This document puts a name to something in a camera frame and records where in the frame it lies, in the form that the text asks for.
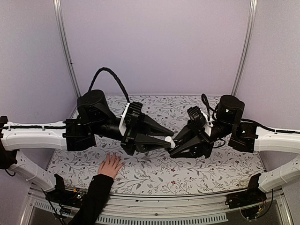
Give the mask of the white capped nail polish bottle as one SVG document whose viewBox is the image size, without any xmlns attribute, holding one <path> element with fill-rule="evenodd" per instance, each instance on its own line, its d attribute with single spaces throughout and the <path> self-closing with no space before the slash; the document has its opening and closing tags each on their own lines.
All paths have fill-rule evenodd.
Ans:
<svg viewBox="0 0 300 225">
<path fill-rule="evenodd" d="M 174 142 L 174 140 L 172 139 L 171 136 L 167 136 L 165 138 L 165 141 L 170 143 L 170 148 L 171 149 L 176 147 L 176 144 L 175 144 L 175 142 Z"/>
</svg>

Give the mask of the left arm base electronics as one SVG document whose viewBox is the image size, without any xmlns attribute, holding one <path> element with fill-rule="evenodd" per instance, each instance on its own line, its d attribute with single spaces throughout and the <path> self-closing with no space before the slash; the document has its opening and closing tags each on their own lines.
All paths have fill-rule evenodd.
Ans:
<svg viewBox="0 0 300 225">
<path fill-rule="evenodd" d="M 54 177 L 56 182 L 54 190 L 44 191 L 46 200 L 49 203 L 58 203 L 64 212 L 69 212 L 69 210 L 65 210 L 63 206 L 80 208 L 85 193 L 79 188 L 66 189 L 64 179 L 58 174 L 54 174 Z"/>
</svg>

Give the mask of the black sleeved forearm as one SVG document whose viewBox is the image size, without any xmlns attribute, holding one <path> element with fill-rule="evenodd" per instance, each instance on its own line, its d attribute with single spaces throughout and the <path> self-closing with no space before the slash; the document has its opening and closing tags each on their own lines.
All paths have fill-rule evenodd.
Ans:
<svg viewBox="0 0 300 225">
<path fill-rule="evenodd" d="M 108 201 L 113 178 L 99 174 L 92 178 L 82 206 L 68 225 L 94 225 Z"/>
</svg>

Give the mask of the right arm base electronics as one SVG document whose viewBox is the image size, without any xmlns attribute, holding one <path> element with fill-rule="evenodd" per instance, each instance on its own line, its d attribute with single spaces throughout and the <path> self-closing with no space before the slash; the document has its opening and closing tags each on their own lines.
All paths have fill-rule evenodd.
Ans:
<svg viewBox="0 0 300 225">
<path fill-rule="evenodd" d="M 225 205 L 229 209 L 246 207 L 255 204 L 254 207 L 241 209 L 241 215 L 247 221 L 257 220 L 258 218 L 266 215 L 274 200 L 274 190 L 271 190 L 271 201 L 269 206 L 266 208 L 267 196 L 266 193 L 259 189 L 259 178 L 262 174 L 258 173 L 250 178 L 248 187 L 246 190 L 238 193 L 228 194 L 226 196 Z"/>
</svg>

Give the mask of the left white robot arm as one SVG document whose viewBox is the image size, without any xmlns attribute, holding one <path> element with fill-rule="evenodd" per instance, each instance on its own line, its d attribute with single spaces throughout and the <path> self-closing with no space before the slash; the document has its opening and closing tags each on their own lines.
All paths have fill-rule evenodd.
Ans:
<svg viewBox="0 0 300 225">
<path fill-rule="evenodd" d="M 127 102 L 118 117 L 110 110 L 103 91 L 90 90 L 77 99 L 76 119 L 34 125 L 13 123 L 1 116 L 0 167 L 32 181 L 59 203 L 66 203 L 70 194 L 64 179 L 33 163 L 22 149 L 83 151 L 96 145 L 97 136 L 120 141 L 128 155 L 173 148 L 173 132 L 144 114 L 142 106 Z"/>
</svg>

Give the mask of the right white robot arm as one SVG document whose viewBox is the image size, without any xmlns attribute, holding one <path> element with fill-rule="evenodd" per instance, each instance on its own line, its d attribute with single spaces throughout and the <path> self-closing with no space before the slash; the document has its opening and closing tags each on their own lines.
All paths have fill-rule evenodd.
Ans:
<svg viewBox="0 0 300 225">
<path fill-rule="evenodd" d="M 187 111 L 187 125 L 175 136 L 165 138 L 172 158 L 208 158 L 216 141 L 230 136 L 228 146 L 240 152 L 254 153 L 279 151 L 300 153 L 300 132 L 266 127 L 242 117 L 245 104 L 232 95 L 223 95 L 215 108 L 211 108 L 205 94 L 204 113 L 197 107 Z"/>
</svg>

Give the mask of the person's bare hand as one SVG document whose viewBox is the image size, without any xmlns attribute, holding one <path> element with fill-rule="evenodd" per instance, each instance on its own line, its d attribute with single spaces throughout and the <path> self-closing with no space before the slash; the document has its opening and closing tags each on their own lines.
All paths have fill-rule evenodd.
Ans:
<svg viewBox="0 0 300 225">
<path fill-rule="evenodd" d="M 115 179 L 123 165 L 124 163 L 120 162 L 120 156 L 117 156 L 115 153 L 112 155 L 107 153 L 106 158 L 101 163 L 97 174 L 102 174 Z"/>
</svg>

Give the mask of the floral patterned table mat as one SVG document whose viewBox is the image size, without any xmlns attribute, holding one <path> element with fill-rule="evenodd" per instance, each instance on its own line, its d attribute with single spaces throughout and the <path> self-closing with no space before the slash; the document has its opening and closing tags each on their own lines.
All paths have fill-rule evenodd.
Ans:
<svg viewBox="0 0 300 225">
<path fill-rule="evenodd" d="M 207 112 L 201 96 L 130 96 L 142 111 L 176 135 L 189 119 L 187 109 Z M 129 156 L 120 142 L 96 137 L 96 147 L 85 151 L 56 150 L 48 172 L 63 177 L 66 187 L 87 189 L 107 153 L 125 162 L 112 192 L 130 195 L 194 195 L 244 189 L 252 175 L 264 171 L 258 154 L 238 152 L 229 146 L 213 149 L 209 158 L 170 158 L 164 149 Z"/>
</svg>

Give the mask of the metal table front rail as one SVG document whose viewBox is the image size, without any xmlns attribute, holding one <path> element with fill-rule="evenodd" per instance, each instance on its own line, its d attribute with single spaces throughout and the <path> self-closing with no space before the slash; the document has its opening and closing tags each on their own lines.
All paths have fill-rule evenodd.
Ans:
<svg viewBox="0 0 300 225">
<path fill-rule="evenodd" d="M 293 225 L 281 188 L 266 203 L 231 209 L 228 192 L 205 195 L 112 194 L 98 225 Z"/>
</svg>

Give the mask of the right aluminium frame post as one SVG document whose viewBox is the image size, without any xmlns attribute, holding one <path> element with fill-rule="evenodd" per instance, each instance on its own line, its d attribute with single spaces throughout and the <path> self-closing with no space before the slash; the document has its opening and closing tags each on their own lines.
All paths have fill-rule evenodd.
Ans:
<svg viewBox="0 0 300 225">
<path fill-rule="evenodd" d="M 250 1 L 250 6 L 249 6 L 249 12 L 248 12 L 248 19 L 247 19 L 247 27 L 246 27 L 246 34 L 244 38 L 244 43 L 243 43 L 243 48 L 240 56 L 240 61 L 238 64 L 236 76 L 234 79 L 231 95 L 237 96 L 238 94 L 238 89 L 242 80 L 243 76 L 243 71 L 244 67 L 246 64 L 247 60 L 247 55 L 251 43 L 251 37 L 255 25 L 255 16 L 256 16 L 256 11 L 257 11 L 257 2 L 258 0 L 251 0 Z"/>
</svg>

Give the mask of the aluminium frame post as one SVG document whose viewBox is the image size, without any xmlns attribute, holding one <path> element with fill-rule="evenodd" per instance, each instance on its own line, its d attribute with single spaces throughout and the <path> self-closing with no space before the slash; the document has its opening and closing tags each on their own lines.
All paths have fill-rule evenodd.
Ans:
<svg viewBox="0 0 300 225">
<path fill-rule="evenodd" d="M 57 22 L 57 26 L 58 26 L 58 31 L 59 31 L 59 35 L 60 35 L 62 50 L 63 50 L 64 57 L 65 57 L 66 64 L 67 64 L 67 69 L 69 72 L 69 76 L 70 76 L 70 80 L 71 80 L 73 89 L 75 91 L 75 95 L 78 98 L 81 96 L 81 92 L 80 92 L 78 81 L 77 81 L 77 78 L 75 75 L 73 61 L 72 61 L 72 57 L 71 57 L 69 46 L 68 46 L 67 34 L 66 34 L 64 20 L 63 20 L 61 1 L 53 0 L 53 5 L 54 5 L 54 12 L 55 12 L 56 22 Z"/>
<path fill-rule="evenodd" d="M 258 0 L 251 0 L 250 1 L 250 6 L 249 6 L 249 12 L 248 12 L 248 19 L 247 19 L 247 27 L 246 27 L 246 34 L 244 38 L 244 43 L 243 43 L 243 48 L 240 56 L 240 61 L 238 64 L 236 76 L 234 79 L 231 95 L 237 96 L 238 94 L 238 89 L 242 80 L 243 76 L 243 71 L 244 67 L 246 64 L 247 60 L 247 55 L 251 43 L 251 37 L 255 25 L 255 16 L 256 16 L 256 11 L 257 11 L 257 2 Z"/>
</svg>

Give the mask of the left aluminium frame post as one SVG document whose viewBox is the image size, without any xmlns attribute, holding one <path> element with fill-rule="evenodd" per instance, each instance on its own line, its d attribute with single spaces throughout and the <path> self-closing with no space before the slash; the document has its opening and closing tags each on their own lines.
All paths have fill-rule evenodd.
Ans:
<svg viewBox="0 0 300 225">
<path fill-rule="evenodd" d="M 56 22 L 57 22 L 57 26 L 58 26 L 58 31 L 59 31 L 59 35 L 60 35 L 62 50 L 63 50 L 64 57 L 65 57 L 66 64 L 67 64 L 67 69 L 69 72 L 69 76 L 70 76 L 70 80 L 71 80 L 73 89 L 75 91 L 75 95 L 78 98 L 81 96 L 81 92 L 80 92 L 78 81 L 77 81 L 77 78 L 75 75 L 73 61 L 72 61 L 72 57 L 71 57 L 69 46 L 68 46 L 67 34 L 66 34 L 64 20 L 63 20 L 61 1 L 53 0 L 53 5 L 54 5 L 54 12 L 55 12 Z"/>
</svg>

